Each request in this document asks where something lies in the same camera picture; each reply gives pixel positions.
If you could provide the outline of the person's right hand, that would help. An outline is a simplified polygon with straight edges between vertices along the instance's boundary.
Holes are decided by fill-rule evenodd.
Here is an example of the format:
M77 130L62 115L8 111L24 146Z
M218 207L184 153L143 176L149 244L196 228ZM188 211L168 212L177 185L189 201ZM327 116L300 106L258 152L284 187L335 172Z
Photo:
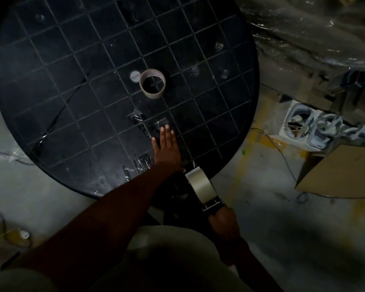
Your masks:
M237 216L228 206L223 206L215 214L209 215L208 221L220 241L228 243L240 238Z

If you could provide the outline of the person's left hand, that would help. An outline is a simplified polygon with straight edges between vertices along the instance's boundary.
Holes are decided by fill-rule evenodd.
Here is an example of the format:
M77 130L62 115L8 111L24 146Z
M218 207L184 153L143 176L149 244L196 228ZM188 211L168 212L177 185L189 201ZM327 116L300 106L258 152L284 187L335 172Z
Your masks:
M171 129L171 146L165 145L165 127L160 129L159 152L155 152L155 165L165 165L171 168L172 173L182 172L185 169L181 166L181 154L174 130Z

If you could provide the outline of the metal tape dispenser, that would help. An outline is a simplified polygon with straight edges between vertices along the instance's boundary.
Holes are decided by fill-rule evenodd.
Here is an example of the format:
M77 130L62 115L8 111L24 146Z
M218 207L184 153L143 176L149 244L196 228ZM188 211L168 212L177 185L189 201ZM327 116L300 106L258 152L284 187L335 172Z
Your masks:
M213 215L213 214L216 213L216 211L219 210L219 208L224 206L224 202L222 201L222 199L218 195L214 200L211 200L211 201L207 202L206 204L203 204L203 203L200 202L200 205L201 205L201 209L202 209L203 213L205 213L206 215Z

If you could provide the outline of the person's right forearm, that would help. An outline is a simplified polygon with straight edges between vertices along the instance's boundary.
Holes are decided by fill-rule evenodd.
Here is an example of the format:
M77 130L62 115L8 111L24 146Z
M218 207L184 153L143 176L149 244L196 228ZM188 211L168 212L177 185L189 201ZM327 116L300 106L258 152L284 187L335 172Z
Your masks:
M234 265L239 278L253 292L284 292L241 237L234 240L216 240L221 260L228 266Z

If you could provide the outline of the person's left forearm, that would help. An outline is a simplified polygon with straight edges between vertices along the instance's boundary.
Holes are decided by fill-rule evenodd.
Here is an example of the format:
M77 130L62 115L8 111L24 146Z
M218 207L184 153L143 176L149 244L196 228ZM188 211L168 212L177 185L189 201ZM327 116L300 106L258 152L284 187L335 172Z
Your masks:
M40 272L57 286L89 286L122 258L156 190L181 171L180 165L155 164L94 202L9 268Z

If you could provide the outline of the clear tape patch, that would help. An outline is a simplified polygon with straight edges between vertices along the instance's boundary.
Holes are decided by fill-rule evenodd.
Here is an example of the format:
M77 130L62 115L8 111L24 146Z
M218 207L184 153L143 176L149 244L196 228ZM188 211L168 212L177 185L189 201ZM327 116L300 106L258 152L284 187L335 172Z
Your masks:
M140 156L134 156L133 159L123 163L122 171L126 181L134 179L136 176L149 170L154 164L154 154L146 152Z
M167 125L172 126L169 118L163 114L148 118L138 109L134 109L126 118L134 125L138 126L140 131L147 137L156 139L160 138L160 129Z

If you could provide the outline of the loose beige tape roll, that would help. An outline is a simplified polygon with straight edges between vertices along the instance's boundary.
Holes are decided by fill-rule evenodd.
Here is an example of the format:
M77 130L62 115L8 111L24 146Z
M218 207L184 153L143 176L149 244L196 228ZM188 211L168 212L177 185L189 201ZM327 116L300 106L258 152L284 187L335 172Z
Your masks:
M166 77L161 71L150 68L141 73L139 86L146 97L155 100L165 92Z

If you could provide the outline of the beige tape roll in dispenser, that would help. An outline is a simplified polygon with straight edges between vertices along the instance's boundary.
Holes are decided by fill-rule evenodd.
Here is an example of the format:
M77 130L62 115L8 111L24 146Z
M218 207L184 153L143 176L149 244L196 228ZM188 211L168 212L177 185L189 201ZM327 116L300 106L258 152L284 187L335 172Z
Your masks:
M200 167L186 173L185 177L201 203L206 204L218 196L212 183Z

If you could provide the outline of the round black grid table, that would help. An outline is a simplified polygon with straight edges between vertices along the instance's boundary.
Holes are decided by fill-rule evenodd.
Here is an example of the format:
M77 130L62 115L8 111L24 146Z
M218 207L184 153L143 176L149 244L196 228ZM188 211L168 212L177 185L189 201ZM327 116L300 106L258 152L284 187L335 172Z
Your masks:
M146 97L134 70L166 77ZM259 96L258 55L234 0L14 0L0 26L0 112L47 175L99 198L152 151L126 116L169 118L182 166L214 177L236 154Z

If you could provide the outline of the person's light grey clothing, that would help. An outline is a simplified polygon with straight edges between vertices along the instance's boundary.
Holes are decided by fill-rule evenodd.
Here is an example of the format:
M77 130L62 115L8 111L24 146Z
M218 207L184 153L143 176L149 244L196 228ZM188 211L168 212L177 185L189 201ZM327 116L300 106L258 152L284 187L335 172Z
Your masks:
M40 272L25 268L0 271L0 292L253 292L221 260L204 235L180 227L143 226L122 260L93 280L87 277L63 288Z

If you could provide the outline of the white plastic fan housing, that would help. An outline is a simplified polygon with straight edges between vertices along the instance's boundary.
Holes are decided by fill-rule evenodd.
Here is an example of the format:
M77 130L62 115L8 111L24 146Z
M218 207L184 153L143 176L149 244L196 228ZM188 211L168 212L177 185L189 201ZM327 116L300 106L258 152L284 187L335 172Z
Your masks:
M316 120L316 110L295 100L278 106L278 135L293 141L307 138Z
M343 126L342 116L322 113L313 122L306 144L316 150L324 150L340 135Z

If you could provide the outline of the crumpled clear plastic scrap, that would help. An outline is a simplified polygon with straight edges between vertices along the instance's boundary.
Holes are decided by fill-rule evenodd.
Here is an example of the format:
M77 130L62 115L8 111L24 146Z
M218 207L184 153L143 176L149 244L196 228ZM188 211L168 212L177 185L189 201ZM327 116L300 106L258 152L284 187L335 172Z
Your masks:
M24 166L35 166L34 162L27 155L18 152L0 152L0 160L18 163Z

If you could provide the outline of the plastic-wrapped bundle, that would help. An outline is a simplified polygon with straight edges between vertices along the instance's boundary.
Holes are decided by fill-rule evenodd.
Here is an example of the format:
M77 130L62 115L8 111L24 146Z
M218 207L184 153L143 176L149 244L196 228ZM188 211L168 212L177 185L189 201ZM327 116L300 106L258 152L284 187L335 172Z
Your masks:
M365 0L235 2L266 56L310 71L365 71Z

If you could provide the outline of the brown cardboard sheet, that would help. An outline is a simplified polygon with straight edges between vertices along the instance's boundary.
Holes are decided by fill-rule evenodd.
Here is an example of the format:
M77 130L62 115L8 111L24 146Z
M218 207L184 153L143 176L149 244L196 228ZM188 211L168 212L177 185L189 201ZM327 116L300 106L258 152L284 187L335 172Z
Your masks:
M326 155L310 153L295 189L328 198L365 199L365 147L341 144Z

